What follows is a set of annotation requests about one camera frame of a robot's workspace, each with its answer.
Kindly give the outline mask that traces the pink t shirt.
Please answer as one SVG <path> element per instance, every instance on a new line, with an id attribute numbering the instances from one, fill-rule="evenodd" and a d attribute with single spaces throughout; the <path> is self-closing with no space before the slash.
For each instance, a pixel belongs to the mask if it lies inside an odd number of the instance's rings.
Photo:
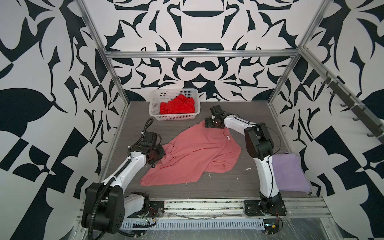
<path id="1" fill-rule="evenodd" d="M 228 128 L 206 128 L 204 121 L 178 134 L 163 148 L 165 156 L 141 178 L 142 187 L 194 183 L 205 172 L 228 172 L 242 150 Z"/>

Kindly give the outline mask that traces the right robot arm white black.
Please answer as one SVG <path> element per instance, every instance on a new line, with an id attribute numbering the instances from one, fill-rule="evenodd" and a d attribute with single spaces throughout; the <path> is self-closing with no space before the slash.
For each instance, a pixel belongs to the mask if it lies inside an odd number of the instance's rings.
<path id="1" fill-rule="evenodd" d="M 264 123 L 252 123 L 239 116 L 227 113 L 221 106 L 210 108 L 212 116 L 206 118 L 206 128 L 232 129 L 245 137 L 248 154 L 254 159 L 259 181 L 260 199 L 245 200 L 245 214 L 255 216 L 285 216 L 287 209 L 283 201 L 274 174 L 273 155 L 274 142 Z"/>

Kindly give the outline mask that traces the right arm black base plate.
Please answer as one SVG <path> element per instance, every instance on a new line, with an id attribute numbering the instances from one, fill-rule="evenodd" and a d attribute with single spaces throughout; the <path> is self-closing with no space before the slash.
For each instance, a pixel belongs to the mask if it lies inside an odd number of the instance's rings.
<path id="1" fill-rule="evenodd" d="M 287 209 L 283 201 L 245 200 L 245 214 L 256 216 L 285 216 Z"/>

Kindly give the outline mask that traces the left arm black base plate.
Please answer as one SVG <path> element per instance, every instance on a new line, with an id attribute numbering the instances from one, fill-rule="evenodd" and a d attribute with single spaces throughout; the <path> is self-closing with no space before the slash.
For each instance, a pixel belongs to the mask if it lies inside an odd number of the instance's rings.
<path id="1" fill-rule="evenodd" d="M 156 218 L 164 213 L 165 202 L 164 201 L 150 201 L 147 218 Z"/>

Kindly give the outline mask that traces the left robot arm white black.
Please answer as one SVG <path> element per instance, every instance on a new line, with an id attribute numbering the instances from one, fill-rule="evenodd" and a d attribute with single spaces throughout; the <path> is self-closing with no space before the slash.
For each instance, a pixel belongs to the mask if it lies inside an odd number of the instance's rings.
<path id="1" fill-rule="evenodd" d="M 145 165 L 154 168 L 165 155 L 161 136 L 142 132 L 137 143 L 128 147 L 128 156 L 108 178 L 91 184 L 86 190 L 82 227 L 88 229 L 88 239 L 100 239 L 105 233 L 117 233 L 126 217 L 145 216 L 149 212 L 148 194 L 124 192 L 134 176 Z"/>

